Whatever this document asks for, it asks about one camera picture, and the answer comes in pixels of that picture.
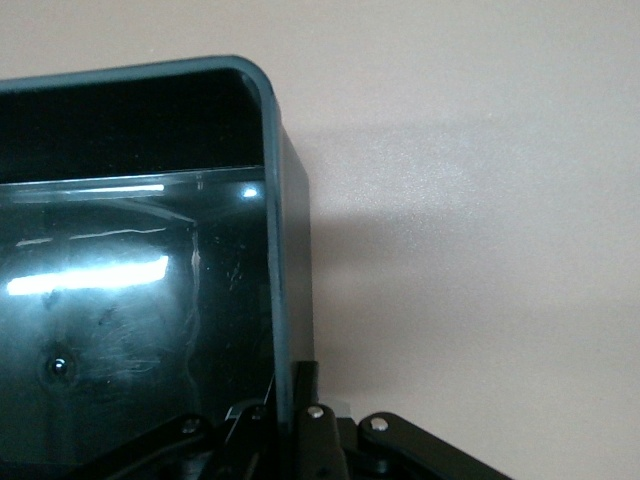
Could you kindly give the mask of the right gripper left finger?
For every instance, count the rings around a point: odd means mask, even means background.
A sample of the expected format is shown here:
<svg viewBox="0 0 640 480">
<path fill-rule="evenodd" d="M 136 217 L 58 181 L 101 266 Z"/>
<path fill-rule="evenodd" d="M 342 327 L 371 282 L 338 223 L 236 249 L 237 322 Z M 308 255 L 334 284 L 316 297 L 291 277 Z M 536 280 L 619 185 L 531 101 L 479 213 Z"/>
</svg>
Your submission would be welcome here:
<svg viewBox="0 0 640 480">
<path fill-rule="evenodd" d="M 295 387 L 275 383 L 218 426 L 177 417 L 74 469 L 71 479 L 293 479 Z"/>
</svg>

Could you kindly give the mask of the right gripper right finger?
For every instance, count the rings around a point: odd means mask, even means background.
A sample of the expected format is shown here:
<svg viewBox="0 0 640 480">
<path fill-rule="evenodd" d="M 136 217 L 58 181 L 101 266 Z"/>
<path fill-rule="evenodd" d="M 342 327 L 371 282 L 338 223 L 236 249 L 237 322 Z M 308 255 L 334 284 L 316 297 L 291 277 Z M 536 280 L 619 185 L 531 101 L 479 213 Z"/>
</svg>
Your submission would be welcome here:
<svg viewBox="0 0 640 480">
<path fill-rule="evenodd" d="M 403 417 L 355 422 L 319 401 L 319 364 L 297 366 L 297 479 L 506 479 L 508 476 Z"/>
</svg>

